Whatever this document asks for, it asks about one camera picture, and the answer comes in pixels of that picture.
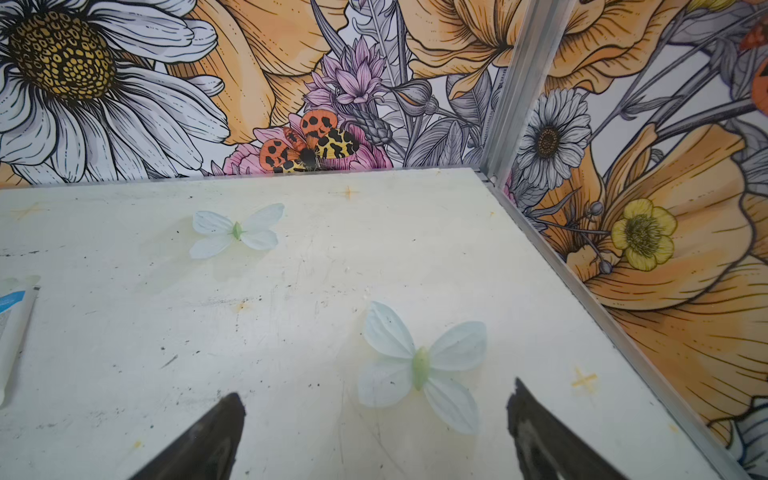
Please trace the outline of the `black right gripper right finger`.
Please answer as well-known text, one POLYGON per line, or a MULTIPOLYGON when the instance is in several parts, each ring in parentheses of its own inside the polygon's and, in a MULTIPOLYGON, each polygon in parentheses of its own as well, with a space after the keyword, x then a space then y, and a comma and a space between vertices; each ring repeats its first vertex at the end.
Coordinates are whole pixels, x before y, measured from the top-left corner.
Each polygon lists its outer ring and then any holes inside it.
POLYGON ((625 477, 542 405, 519 378, 515 380, 506 411, 508 431, 525 479, 625 477))

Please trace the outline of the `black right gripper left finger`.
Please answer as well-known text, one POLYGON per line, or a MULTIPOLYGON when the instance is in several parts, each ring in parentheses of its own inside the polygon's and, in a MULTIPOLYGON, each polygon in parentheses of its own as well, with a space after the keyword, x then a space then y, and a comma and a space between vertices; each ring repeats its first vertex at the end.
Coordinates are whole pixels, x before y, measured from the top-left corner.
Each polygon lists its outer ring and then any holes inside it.
POLYGON ((238 393, 222 397, 132 480, 229 479, 246 411, 238 393))

